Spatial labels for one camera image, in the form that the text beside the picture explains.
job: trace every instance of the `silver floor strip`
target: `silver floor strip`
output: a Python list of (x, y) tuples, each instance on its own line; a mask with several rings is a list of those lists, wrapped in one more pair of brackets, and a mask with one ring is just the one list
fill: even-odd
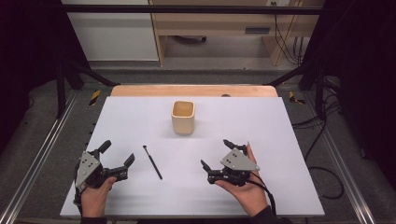
[[(304, 92), (304, 98), (307, 100), (308, 105), (310, 106), (312, 112), (317, 114), (314, 109), (314, 98), (313, 93), (308, 94)], [(366, 201), (364, 200), (361, 191), (358, 185), (355, 182), (352, 174), (349, 172), (347, 165), (344, 163), (343, 158), (341, 157), (337, 145), (332, 140), (332, 136), (329, 133), (328, 129), (325, 129), (323, 132), (323, 139), (325, 144), (327, 145), (327, 149), (329, 151), (330, 157), (332, 158), (332, 163), (334, 164), (337, 173), (340, 175), (341, 180), (344, 183), (346, 194), (349, 197), (350, 202), (358, 216), (361, 224), (374, 224), (375, 220), (368, 207)]]
[(62, 130), (62, 127), (64, 126), (64, 123), (70, 114), (70, 111), (73, 108), (77, 96), (78, 91), (71, 91), (70, 96), (66, 102), (66, 109), (64, 113), (59, 119), (56, 119), (46, 140), (44, 141), (37, 155), (35, 156), (35, 160), (33, 161), (28, 172), (26, 173), (26, 176), (24, 177), (16, 193), (14, 194), (14, 197), (11, 199), (7, 208), (1, 214), (1, 224), (12, 224), (17, 218), (18, 213), (21, 211), (21, 208), (30, 190), (32, 189), (33, 184), (35, 183), (35, 180), (37, 179), (41, 168), (43, 167), (48, 155), (50, 154), (52, 147), (56, 139), (58, 138), (58, 135)]

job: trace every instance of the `gray floor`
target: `gray floor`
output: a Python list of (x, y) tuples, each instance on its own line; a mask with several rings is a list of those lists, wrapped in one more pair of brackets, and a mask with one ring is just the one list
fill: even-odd
[[(164, 67), (155, 64), (138, 64), (119, 67), (107, 63), (96, 64), (96, 71), (113, 81), (121, 83), (193, 83), (193, 84), (262, 84), (286, 74), (295, 65), (283, 62), (279, 67), (270, 66), (262, 42), (257, 38), (208, 37), (205, 43), (196, 40), (171, 38)], [(15, 223), (70, 223), (59, 218), (65, 194), (73, 181), (73, 171), (79, 154), (89, 142), (94, 123), (100, 115), (103, 103), (111, 88), (98, 84), (83, 76), (86, 84), (82, 91), (67, 89), (68, 96), (75, 96), (75, 104), (62, 130), (54, 139), (46, 161), (36, 176), (35, 183), (27, 190), (24, 204), (19, 207)], [(311, 91), (301, 92), (296, 87), (298, 77), (277, 87), (290, 115), (290, 122), (296, 123), (315, 116), (310, 104), (290, 102), (293, 91), (296, 99), (308, 103), (314, 95)], [(92, 94), (101, 90), (95, 105), (89, 105)], [(4, 212), (21, 185), (36, 154), (42, 148), (54, 124), (57, 113), (56, 85), (53, 81), (31, 92), (32, 107), (26, 112), (19, 129), (0, 157), (0, 211)], [(329, 104), (336, 102), (329, 98)], [(332, 158), (332, 148), (341, 154), (353, 183), (366, 203), (375, 223), (396, 223), (396, 193), (379, 171), (374, 161), (361, 158), (359, 144), (350, 132), (340, 108), (328, 116), (326, 131), (312, 150), (307, 166), (321, 166), (339, 174)], [(318, 126), (295, 129), (302, 153), (305, 154), (318, 135)], [(334, 145), (329, 144), (329, 136)], [(318, 191), (323, 195), (336, 195), (340, 187), (336, 179), (327, 173), (311, 172)], [(319, 197), (325, 210), (325, 217), (312, 217), (308, 223), (371, 223), (359, 219), (353, 190), (346, 191), (340, 199), (329, 200)], [(303, 218), (294, 218), (296, 223), (305, 223)]]

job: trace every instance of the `gray carpet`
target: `gray carpet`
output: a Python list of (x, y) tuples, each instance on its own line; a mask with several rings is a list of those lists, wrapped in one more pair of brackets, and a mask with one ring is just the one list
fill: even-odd
[[(104, 77), (121, 83), (194, 83), (194, 84), (262, 84), (282, 76), (281, 71), (99, 71)], [(73, 180), (73, 171), (78, 157), (90, 141), (90, 132), (94, 129), (103, 103), (111, 88), (97, 84), (89, 77), (84, 77), (86, 85), (77, 91), (76, 104), (66, 124), (55, 141), (53, 149), (33, 185), (26, 201), (19, 212), (16, 223), (23, 223), (25, 218), (59, 219), (65, 194)], [(101, 90), (95, 105), (89, 105), (92, 94)], [(311, 92), (299, 92), (295, 86), (280, 86), (279, 96), (283, 97), (290, 115), (291, 123), (301, 122), (314, 117), (309, 105), (292, 103), (289, 90), (294, 90), (295, 98), (306, 100)], [(12, 199), (24, 175), (33, 162), (37, 151), (44, 142), (57, 113), (56, 85), (54, 82), (39, 87), (31, 92), (32, 107), (26, 112), (17, 132), (0, 158), (0, 210), (3, 211)], [(367, 202), (376, 223), (396, 223), (396, 193), (387, 183), (374, 161), (364, 160), (359, 152), (359, 145), (353, 138), (347, 123), (338, 109), (328, 116), (327, 129), (340, 149), (348, 168), (355, 178), (364, 200)], [(305, 154), (318, 135), (318, 126), (295, 130), (302, 153)], [(326, 149), (326, 144), (319, 138), (307, 159), (308, 166), (321, 166), (336, 172)], [(337, 195), (340, 186), (336, 179), (320, 170), (311, 172), (317, 189), (323, 195)], [(329, 200), (320, 197), (325, 217), (309, 218), (308, 223), (360, 223), (348, 195), (340, 199)], [(296, 223), (305, 223), (301, 218)]]

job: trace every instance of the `white table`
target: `white table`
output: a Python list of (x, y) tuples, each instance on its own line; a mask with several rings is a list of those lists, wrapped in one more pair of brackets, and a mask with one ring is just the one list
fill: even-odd
[[(195, 102), (192, 135), (173, 132), (172, 103)], [(112, 142), (101, 155), (106, 168), (121, 166), (133, 152), (129, 178), (116, 183), (107, 198), (106, 214), (115, 217), (242, 217), (234, 197), (206, 181), (200, 160), (221, 169), (229, 152), (222, 140), (252, 146), (261, 176), (276, 200), (280, 216), (323, 216), (311, 176), (290, 120), (278, 97), (108, 97), (87, 150)], [(148, 146), (163, 180), (148, 155)], [(61, 216), (79, 217), (73, 205), (74, 185)]]

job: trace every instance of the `beige square container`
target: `beige square container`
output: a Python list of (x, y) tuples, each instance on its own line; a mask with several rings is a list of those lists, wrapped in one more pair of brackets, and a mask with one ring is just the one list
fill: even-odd
[(176, 101), (172, 107), (172, 124), (175, 133), (191, 134), (194, 132), (195, 108), (190, 101)]

